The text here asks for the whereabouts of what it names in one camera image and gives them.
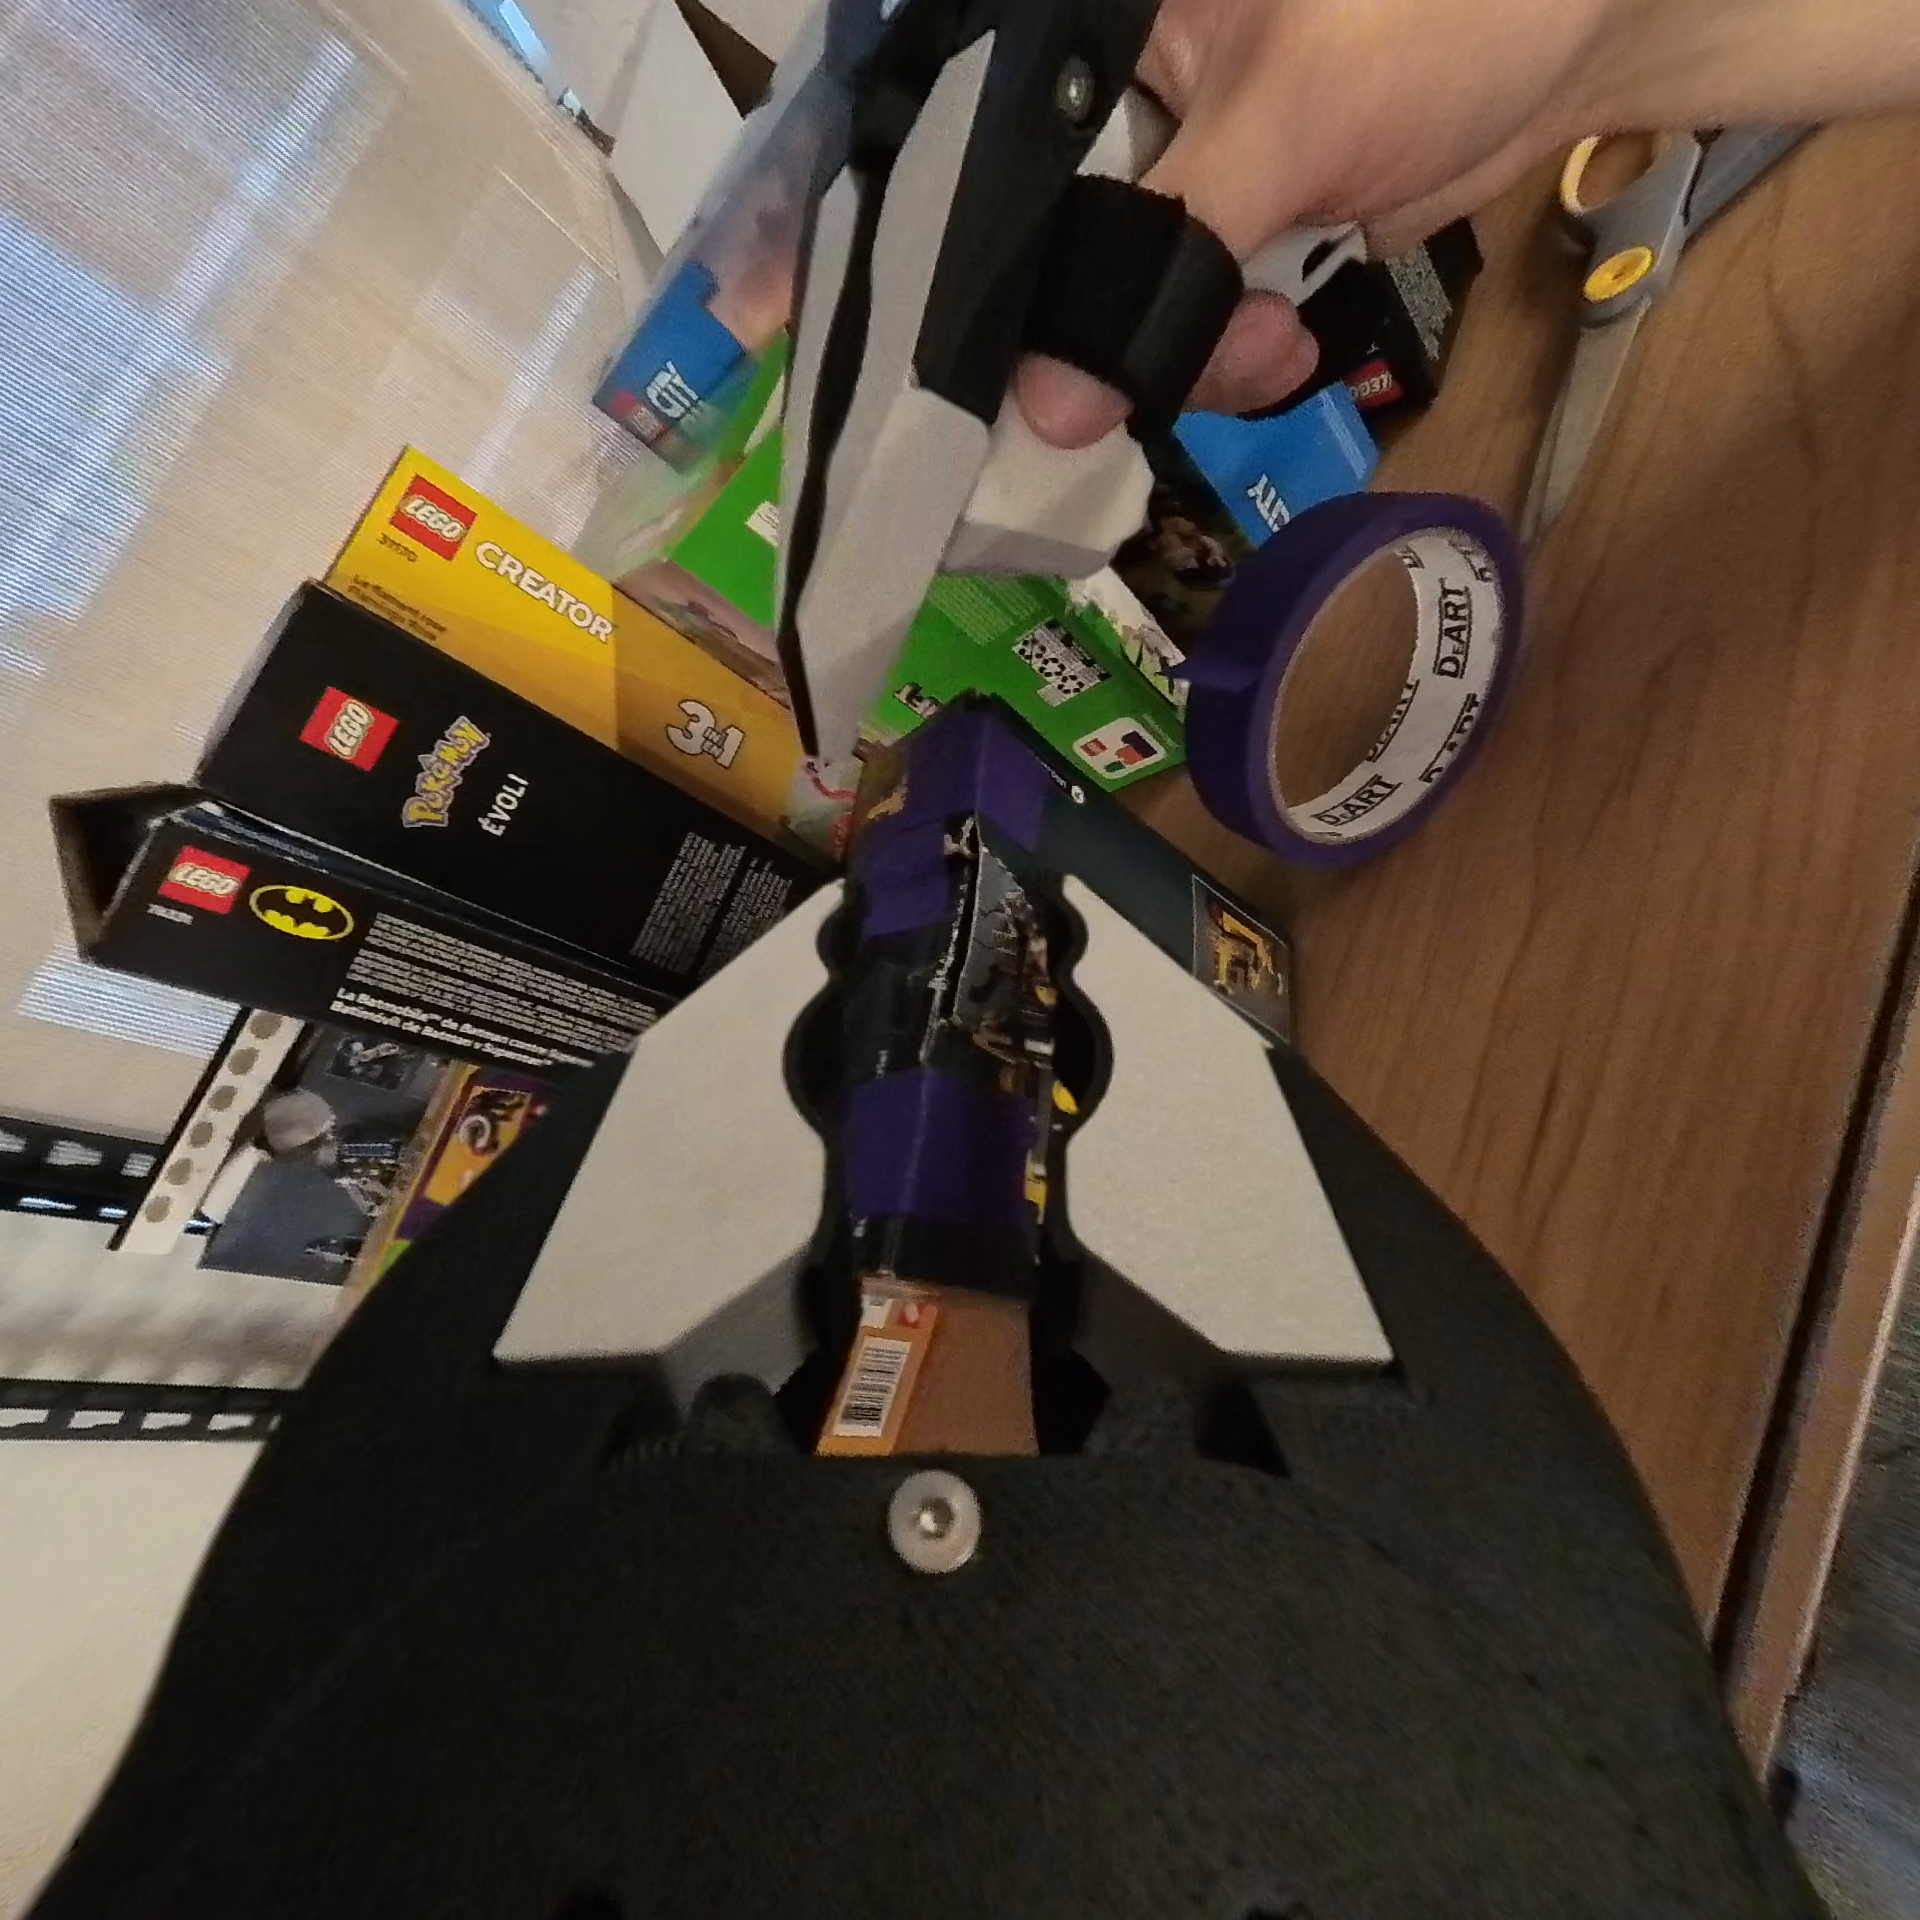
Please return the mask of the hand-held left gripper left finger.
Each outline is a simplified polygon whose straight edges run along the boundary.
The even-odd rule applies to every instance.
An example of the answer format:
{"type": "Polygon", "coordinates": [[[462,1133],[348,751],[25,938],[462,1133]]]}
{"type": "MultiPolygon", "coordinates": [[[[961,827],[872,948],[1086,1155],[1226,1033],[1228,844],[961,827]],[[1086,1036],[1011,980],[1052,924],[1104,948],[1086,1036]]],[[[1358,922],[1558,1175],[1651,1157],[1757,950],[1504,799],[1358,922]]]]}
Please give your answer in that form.
{"type": "Polygon", "coordinates": [[[509,1370],[718,1379],[780,1390],[811,1348],[800,1275],[828,1150],[786,1047],[829,972],[845,887],[810,897],[636,1047],[494,1343],[509,1370]]]}

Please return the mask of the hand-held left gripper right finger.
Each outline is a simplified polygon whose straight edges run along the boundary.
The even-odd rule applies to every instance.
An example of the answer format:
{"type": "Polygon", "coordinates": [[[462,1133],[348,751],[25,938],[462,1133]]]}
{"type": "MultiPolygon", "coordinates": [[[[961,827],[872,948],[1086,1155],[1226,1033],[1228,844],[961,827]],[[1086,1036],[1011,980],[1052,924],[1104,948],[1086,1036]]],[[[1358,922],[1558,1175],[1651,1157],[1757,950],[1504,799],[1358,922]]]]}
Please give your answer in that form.
{"type": "Polygon", "coordinates": [[[1110,1388],[1381,1374],[1382,1322],[1267,1036],[1080,878],[1069,985],[1107,1039],[1064,1150],[1072,1343],[1110,1388]]]}

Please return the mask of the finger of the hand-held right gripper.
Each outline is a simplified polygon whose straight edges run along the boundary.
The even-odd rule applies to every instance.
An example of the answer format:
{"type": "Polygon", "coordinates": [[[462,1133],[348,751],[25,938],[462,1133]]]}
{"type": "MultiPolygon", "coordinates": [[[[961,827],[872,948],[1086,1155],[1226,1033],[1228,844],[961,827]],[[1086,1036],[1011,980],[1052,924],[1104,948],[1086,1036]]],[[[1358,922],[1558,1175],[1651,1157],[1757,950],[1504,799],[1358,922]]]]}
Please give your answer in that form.
{"type": "Polygon", "coordinates": [[[858,170],[858,387],[803,599],[843,754],[990,450],[985,421],[921,383],[917,347],[993,53],[980,37],[944,63],[884,183],[858,170]]]}
{"type": "Polygon", "coordinates": [[[803,284],[781,419],[777,652],[808,754],[842,754],[828,668],[811,661],[803,599],[826,542],[828,478],[858,389],[858,170],[824,185],[803,250],[803,284]]]}

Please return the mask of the small black yellow toy box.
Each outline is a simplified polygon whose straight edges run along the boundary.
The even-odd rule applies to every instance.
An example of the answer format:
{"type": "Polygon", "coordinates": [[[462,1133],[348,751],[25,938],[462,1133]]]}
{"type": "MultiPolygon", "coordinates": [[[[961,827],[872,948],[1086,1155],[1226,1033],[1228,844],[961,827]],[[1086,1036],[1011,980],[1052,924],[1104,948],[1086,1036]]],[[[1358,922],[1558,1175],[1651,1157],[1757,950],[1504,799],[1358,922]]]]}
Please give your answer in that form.
{"type": "Polygon", "coordinates": [[[851,1262],[861,1278],[1033,1301],[1056,1242],[1049,1172],[1101,1073],[1092,1022],[1069,1007],[1060,985],[1060,964],[1072,953],[1064,879],[1080,878],[1268,1039],[1291,1039],[1286,942],[1187,852],[1069,772],[1049,745],[1048,751],[1067,779],[1067,796],[1049,805],[1041,846],[1022,852],[994,826],[964,822],[947,844],[944,926],[867,942],[853,884],[854,933],[832,1110],[840,1157],[851,1090],[891,1073],[931,1067],[1033,1097],[1042,1140],[1028,1163],[1028,1191],[1041,1202],[1041,1223],[988,1231],[867,1220],[849,1214],[843,1191],[851,1262]]]}

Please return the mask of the purple tape roll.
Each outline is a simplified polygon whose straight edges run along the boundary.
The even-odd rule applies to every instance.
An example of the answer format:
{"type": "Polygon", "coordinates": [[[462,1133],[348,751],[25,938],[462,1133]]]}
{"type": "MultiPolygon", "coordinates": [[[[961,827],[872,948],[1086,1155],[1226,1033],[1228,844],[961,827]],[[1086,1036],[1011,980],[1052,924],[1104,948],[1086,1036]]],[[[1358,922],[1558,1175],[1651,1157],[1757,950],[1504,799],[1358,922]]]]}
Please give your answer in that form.
{"type": "Polygon", "coordinates": [[[1187,772],[1211,818],[1267,852],[1342,871],[1403,844],[1468,775],[1520,668],[1525,564],[1491,503],[1364,491],[1270,535],[1220,596],[1187,695],[1187,772]],[[1312,623],[1379,561],[1406,574],[1414,643],[1373,748],[1305,802],[1276,770],[1286,685],[1312,623]]]}

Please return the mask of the grey yellow scissors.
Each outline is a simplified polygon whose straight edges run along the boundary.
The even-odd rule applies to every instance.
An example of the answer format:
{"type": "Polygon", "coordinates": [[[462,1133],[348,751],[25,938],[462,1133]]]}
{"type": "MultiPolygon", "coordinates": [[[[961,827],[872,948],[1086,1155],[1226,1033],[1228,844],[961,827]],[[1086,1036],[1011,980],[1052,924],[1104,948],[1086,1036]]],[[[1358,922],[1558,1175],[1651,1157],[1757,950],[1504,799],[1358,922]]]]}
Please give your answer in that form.
{"type": "Polygon", "coordinates": [[[1633,179],[1598,193],[1611,137],[1573,146],[1556,183],[1556,214],[1581,262],[1574,343],[1548,413],[1520,540],[1555,526],[1608,425],[1642,327],[1673,285],[1690,245],[1764,174],[1801,148],[1817,123],[1661,133],[1633,179]]]}

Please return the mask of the wooden desk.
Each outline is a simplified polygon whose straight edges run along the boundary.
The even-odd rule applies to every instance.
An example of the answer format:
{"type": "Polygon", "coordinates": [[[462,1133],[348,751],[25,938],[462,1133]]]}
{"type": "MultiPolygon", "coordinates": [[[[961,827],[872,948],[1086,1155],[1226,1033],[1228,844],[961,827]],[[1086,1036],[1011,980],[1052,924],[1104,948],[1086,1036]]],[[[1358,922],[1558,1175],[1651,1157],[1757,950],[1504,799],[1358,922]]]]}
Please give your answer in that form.
{"type": "Polygon", "coordinates": [[[1312,1065],[1573,1354],[1764,1758],[1915,1242],[1914,117],[1690,250],[1528,577],[1392,854],[1125,802],[1291,935],[1312,1065]]]}

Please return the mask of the person's right hand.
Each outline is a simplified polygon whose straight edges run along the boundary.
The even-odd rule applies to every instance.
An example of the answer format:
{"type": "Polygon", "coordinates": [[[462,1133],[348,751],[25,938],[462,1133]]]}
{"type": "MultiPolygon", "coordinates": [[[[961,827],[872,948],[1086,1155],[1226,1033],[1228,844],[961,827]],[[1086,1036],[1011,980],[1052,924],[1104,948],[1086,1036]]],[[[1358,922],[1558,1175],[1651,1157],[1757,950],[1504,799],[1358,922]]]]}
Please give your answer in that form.
{"type": "Polygon", "coordinates": [[[1738,5],[1164,5],[1145,185],[1243,266],[1298,229],[1389,250],[1580,135],[1736,117],[1762,42],[1738,5]]]}

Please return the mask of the purple green toy box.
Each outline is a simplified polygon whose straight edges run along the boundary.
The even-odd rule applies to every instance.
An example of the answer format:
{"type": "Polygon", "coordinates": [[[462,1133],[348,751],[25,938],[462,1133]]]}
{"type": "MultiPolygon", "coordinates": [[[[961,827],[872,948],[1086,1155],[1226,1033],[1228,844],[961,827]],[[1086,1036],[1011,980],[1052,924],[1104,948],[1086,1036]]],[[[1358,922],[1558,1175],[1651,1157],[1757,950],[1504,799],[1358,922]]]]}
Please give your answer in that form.
{"type": "Polygon", "coordinates": [[[344,1299],[364,1299],[540,1122],[553,1092],[528,1073],[451,1067],[401,1157],[396,1188],[352,1262],[344,1299]]]}

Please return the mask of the white cardboard box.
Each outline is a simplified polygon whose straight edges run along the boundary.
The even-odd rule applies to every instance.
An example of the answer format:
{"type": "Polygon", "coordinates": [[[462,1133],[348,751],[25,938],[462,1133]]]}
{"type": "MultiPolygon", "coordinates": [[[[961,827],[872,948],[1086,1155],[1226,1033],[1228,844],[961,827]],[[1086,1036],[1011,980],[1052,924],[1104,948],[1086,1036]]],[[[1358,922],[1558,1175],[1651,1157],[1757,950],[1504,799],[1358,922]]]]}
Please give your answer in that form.
{"type": "Polygon", "coordinates": [[[773,70],[712,5],[643,7],[616,92],[608,166],[658,253],[693,225],[773,70]]]}

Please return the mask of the yellow flamingo toy box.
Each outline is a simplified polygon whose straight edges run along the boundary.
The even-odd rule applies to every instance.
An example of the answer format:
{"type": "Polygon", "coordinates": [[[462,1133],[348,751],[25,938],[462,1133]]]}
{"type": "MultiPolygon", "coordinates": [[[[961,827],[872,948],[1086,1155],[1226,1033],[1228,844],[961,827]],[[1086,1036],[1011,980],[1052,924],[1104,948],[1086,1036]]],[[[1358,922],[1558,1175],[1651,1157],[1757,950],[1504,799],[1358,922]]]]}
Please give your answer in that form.
{"type": "Polygon", "coordinates": [[[803,757],[769,663],[675,631],[418,447],[322,582],[741,822],[843,854],[858,763],[803,757]]]}

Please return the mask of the grey toy box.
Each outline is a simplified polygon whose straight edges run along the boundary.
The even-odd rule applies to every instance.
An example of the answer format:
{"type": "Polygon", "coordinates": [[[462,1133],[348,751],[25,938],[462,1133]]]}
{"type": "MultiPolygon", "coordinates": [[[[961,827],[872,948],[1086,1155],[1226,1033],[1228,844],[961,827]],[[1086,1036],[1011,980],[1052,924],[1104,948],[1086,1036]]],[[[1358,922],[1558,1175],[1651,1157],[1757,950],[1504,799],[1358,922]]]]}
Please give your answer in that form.
{"type": "Polygon", "coordinates": [[[398,1039],[242,1011],[110,1249],[345,1285],[456,1074],[451,1058],[398,1039]]]}

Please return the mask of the small blue toy box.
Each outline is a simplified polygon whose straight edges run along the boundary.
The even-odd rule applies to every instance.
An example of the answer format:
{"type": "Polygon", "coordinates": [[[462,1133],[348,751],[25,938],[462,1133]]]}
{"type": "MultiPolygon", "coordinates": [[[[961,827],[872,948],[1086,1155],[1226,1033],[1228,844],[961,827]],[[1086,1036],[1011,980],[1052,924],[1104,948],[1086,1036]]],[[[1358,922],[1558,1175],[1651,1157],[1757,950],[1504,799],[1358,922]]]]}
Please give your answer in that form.
{"type": "Polygon", "coordinates": [[[1173,439],[1252,549],[1304,513],[1364,491],[1379,466],[1373,435],[1340,381],[1268,415],[1187,412],[1173,439]]]}

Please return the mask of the black bat logo toy box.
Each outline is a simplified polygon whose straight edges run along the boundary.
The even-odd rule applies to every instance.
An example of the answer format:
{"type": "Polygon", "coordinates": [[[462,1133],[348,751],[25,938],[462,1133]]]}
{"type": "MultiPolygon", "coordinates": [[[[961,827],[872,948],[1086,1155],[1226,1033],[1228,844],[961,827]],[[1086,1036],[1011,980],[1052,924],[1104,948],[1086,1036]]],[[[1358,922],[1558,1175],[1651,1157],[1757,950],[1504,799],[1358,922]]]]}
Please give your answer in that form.
{"type": "Polygon", "coordinates": [[[81,955],[170,989],[544,1079],[632,1054],[681,999],[189,786],[49,815],[81,955]]]}

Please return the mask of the black toy box yellow logo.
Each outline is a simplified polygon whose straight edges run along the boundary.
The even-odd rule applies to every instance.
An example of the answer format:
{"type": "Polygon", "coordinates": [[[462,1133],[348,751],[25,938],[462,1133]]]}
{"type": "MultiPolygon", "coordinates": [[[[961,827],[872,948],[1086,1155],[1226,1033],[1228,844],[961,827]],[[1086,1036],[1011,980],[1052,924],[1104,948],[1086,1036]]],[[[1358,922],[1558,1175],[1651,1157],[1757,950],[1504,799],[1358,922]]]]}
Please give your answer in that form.
{"type": "Polygon", "coordinates": [[[201,790],[556,945],[697,985],[826,868],[344,595],[304,582],[201,790]]]}

